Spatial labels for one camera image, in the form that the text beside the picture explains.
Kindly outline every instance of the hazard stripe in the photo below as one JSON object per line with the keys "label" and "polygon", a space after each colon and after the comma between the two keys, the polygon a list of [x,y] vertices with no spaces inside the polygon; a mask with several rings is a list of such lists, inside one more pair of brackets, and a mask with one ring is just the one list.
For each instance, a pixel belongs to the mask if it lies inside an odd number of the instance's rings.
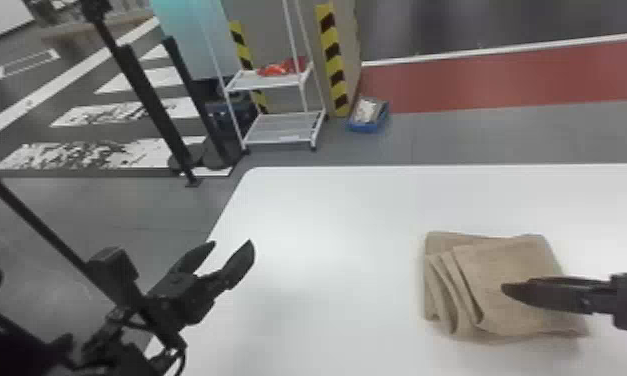
{"label": "hazard stripe", "polygon": [[350,98],[348,84],[344,73],[344,62],[341,53],[339,31],[336,28],[334,6],[332,3],[316,6],[316,15],[320,26],[322,52],[325,56],[325,69],[329,78],[330,93],[334,102],[336,116],[350,114]]}
{"label": "hazard stripe", "polygon": [[[231,30],[231,36],[236,43],[236,53],[238,59],[241,61],[241,67],[245,70],[254,70],[255,66],[252,63],[252,55],[250,49],[245,41],[245,34],[243,34],[243,26],[238,21],[229,22],[229,29]],[[269,113],[269,106],[266,102],[266,95],[261,90],[253,90],[250,92],[252,102],[259,108],[259,111],[263,114]]]}

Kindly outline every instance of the beige towel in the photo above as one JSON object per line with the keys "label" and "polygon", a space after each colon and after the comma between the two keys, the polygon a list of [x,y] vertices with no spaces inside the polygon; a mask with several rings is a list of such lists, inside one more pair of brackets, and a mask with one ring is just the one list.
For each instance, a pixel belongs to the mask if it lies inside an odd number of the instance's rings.
{"label": "beige towel", "polygon": [[541,334],[586,333],[583,320],[529,307],[505,296],[502,283],[562,275],[542,236],[501,239],[430,233],[424,265],[425,317],[455,338],[506,342]]}

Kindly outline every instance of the red object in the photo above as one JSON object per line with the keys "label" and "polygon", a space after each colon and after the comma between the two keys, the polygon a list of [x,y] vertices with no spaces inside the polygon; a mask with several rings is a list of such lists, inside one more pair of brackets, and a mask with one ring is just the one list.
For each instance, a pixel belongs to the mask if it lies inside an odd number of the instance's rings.
{"label": "red object", "polygon": [[362,69],[393,113],[627,100],[627,42]]}
{"label": "red object", "polygon": [[287,70],[278,64],[271,64],[258,70],[257,74],[264,77],[283,76],[287,74]]}
{"label": "red object", "polygon": [[[299,71],[303,72],[306,70],[306,64],[308,63],[308,59],[306,56],[299,56]],[[286,74],[294,74],[297,73],[297,68],[294,66],[294,59],[289,58],[285,59],[285,61],[280,64],[269,64],[265,67],[260,68],[257,71],[257,74],[264,77],[273,77],[273,76],[284,76]]]}
{"label": "red object", "polygon": [[[306,56],[299,56],[297,60],[299,61],[299,71],[300,72],[305,71],[306,64],[308,62],[308,59],[306,59]],[[285,68],[287,72],[290,74],[297,73],[297,68],[294,66],[294,59],[292,58],[286,59],[283,62],[283,68]]]}

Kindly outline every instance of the wire shelf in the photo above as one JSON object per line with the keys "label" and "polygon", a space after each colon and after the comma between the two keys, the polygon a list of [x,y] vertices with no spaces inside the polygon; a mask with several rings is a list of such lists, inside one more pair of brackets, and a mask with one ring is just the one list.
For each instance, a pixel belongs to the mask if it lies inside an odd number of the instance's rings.
{"label": "wire shelf", "polygon": [[227,91],[246,91],[255,89],[272,89],[288,86],[303,86],[313,70],[313,64],[308,63],[306,70],[301,75],[288,74],[284,76],[263,77],[254,70],[240,70],[236,76],[227,84]]}
{"label": "wire shelf", "polygon": [[325,111],[259,115],[245,136],[245,143],[282,144],[313,142],[325,117]]}

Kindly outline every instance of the table surface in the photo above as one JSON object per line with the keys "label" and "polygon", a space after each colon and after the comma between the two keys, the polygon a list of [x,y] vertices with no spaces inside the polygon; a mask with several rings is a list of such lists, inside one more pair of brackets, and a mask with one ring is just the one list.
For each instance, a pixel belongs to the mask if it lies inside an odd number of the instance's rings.
{"label": "table surface", "polygon": [[[430,231],[543,234],[573,275],[627,272],[627,165],[260,168],[200,273],[246,239],[257,258],[189,343],[185,375],[627,375],[627,332],[478,345],[422,318]],[[159,349],[151,343],[148,354]]]}

